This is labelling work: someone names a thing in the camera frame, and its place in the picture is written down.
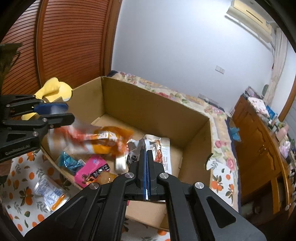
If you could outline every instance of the light switch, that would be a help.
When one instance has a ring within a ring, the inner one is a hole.
[[[225,73],[225,69],[221,68],[220,66],[216,66],[216,71],[220,72],[221,74],[224,74]]]

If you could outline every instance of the wooden wardrobe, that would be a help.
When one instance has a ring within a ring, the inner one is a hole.
[[[3,43],[23,43],[2,94],[34,94],[49,78],[72,88],[111,70],[119,0],[36,0]]]

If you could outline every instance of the blue snack package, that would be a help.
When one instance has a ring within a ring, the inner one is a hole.
[[[76,161],[64,151],[59,157],[59,166],[67,168],[73,175],[75,175],[84,165],[85,163],[81,159]]]

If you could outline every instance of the floral bedspread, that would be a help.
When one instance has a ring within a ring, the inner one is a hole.
[[[238,166],[231,148],[231,138],[225,122],[227,119],[226,114],[200,98],[171,90],[163,85],[150,82],[132,74],[120,72],[111,78],[136,85],[142,89],[181,103],[210,119],[213,155],[206,165],[207,169],[213,169],[210,188],[238,211]]]
[[[238,167],[231,149],[231,138],[225,122],[226,114],[202,99],[179,93],[134,75],[117,73],[112,78],[179,102],[210,119],[213,156],[206,165],[208,169],[213,169],[210,188],[237,211]],[[36,183],[45,174],[64,188],[70,197],[79,192],[53,167],[40,150],[14,158],[6,183],[0,185],[2,206],[23,236],[51,214],[46,209],[43,197],[33,192]],[[122,232],[121,239],[126,241],[170,240],[169,232],[147,227],[131,220],[124,222]]]

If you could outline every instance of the curtain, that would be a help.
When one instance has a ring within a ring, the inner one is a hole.
[[[274,55],[274,69],[270,84],[264,96],[265,105],[271,105],[274,94],[284,69],[287,56],[288,39],[280,28],[276,29],[276,50]]]

